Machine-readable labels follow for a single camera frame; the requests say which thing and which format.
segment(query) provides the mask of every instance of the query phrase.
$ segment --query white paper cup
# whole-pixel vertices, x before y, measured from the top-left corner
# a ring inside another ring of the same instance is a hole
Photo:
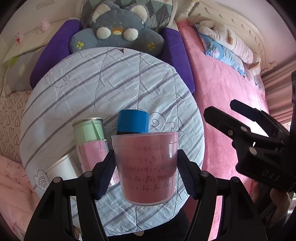
[[[63,156],[46,170],[49,181],[55,177],[61,177],[63,180],[74,179],[79,177],[82,172],[79,171],[75,157],[70,153]]]

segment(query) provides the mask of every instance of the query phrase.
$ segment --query green patterned cushion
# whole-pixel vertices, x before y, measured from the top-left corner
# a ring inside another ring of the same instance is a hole
[[[82,12],[81,12],[81,22],[83,27],[87,26],[87,20],[89,16],[96,8],[96,6],[106,0],[84,0]],[[150,16],[150,26],[156,32],[166,27],[170,21],[170,17],[173,11],[173,0],[108,0],[120,8],[125,8],[133,3],[140,3],[146,5]]]

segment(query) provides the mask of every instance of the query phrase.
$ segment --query blue lid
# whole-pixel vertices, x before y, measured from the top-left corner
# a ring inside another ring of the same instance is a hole
[[[121,110],[117,131],[148,133],[149,114],[142,110]]]

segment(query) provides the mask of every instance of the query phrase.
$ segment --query gray cat plush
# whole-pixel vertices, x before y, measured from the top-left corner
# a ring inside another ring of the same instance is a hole
[[[83,29],[70,40],[72,53],[96,47],[121,47],[152,56],[161,53],[163,38],[151,29],[145,5],[132,4],[125,9],[106,1],[99,4],[88,20],[90,28]]]

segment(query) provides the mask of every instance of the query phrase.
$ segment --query striped tablecloth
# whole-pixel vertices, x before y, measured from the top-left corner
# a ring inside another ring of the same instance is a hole
[[[148,112],[150,132],[178,131],[179,148],[202,166],[205,144],[201,115],[175,69],[130,49],[88,49],[67,57],[51,69],[26,105],[20,153],[30,182],[40,197],[49,185],[45,171],[75,149],[72,123],[102,117],[110,141],[122,109]],[[177,171],[174,196],[165,204],[132,205],[124,199],[117,184],[96,205],[103,227],[111,236],[161,225],[178,213],[187,198]],[[79,227],[74,201],[72,216],[73,224]]]

